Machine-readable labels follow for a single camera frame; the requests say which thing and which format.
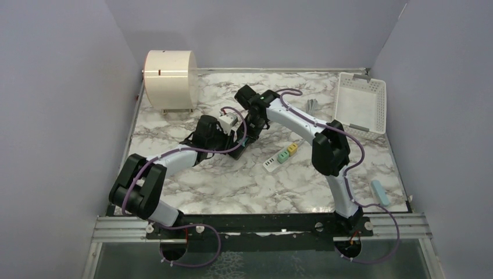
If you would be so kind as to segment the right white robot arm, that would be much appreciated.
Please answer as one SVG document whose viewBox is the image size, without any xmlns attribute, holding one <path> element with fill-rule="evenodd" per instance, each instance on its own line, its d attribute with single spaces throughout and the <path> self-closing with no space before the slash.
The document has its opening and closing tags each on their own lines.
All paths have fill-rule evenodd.
<svg viewBox="0 0 493 279">
<path fill-rule="evenodd" d="M 267 90 L 258 94 L 248 85 L 241 87 L 234 98 L 248 114 L 246 127 L 240 127 L 237 133 L 239 137 L 246 138 L 238 140 L 240 147 L 230 152 L 230 156 L 239 159 L 246 148 L 259 138 L 262 130 L 269 128 L 271 122 L 298 134 L 312 147 L 312 166 L 327 179 L 335 203 L 335 228 L 340 235 L 348 237 L 358 230 L 358 222 L 363 216 L 362 207 L 354 200 L 347 179 L 350 135 L 340 122 L 323 122 L 283 99 L 284 95 L 300 94 L 299 90 L 292 89 Z"/>
</svg>

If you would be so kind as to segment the black power strip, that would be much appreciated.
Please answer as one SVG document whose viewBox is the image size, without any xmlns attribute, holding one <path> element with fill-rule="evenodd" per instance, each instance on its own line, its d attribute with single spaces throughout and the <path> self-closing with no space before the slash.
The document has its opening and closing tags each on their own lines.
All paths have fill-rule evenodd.
<svg viewBox="0 0 493 279">
<path fill-rule="evenodd" d="M 254 142 L 256 142 L 256 140 L 255 140 L 255 139 L 253 139 L 253 138 L 251 138 L 251 137 L 248 137 L 248 142 L 249 142 L 249 144 L 248 144 L 248 147 L 249 147 L 249 146 L 250 146 L 250 145 L 252 145 Z M 230 157 L 232 157 L 234 160 L 239 160 L 239 159 L 240 159 L 240 157 L 242 156 L 242 154 L 246 151 L 246 149 L 247 149 L 247 148 L 240 148 L 240 146 L 239 146 L 239 147 L 238 147 L 237 149 L 235 149 L 234 151 L 229 152 L 229 153 L 228 153 L 228 155 L 229 155 Z"/>
</svg>

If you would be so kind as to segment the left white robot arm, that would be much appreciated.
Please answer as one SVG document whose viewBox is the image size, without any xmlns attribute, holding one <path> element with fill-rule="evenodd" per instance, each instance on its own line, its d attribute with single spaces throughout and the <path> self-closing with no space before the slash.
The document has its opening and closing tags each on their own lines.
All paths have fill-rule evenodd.
<svg viewBox="0 0 493 279">
<path fill-rule="evenodd" d="M 152 158 L 130 155 L 109 192 L 109 202 L 123 214 L 159 223 L 166 237 L 177 238 L 183 230 L 179 220 L 182 212 L 161 201 L 164 181 L 198 165 L 209 154 L 227 154 L 241 147 L 246 133 L 227 131 L 226 126 L 213 116 L 203 115 L 176 148 Z"/>
</svg>

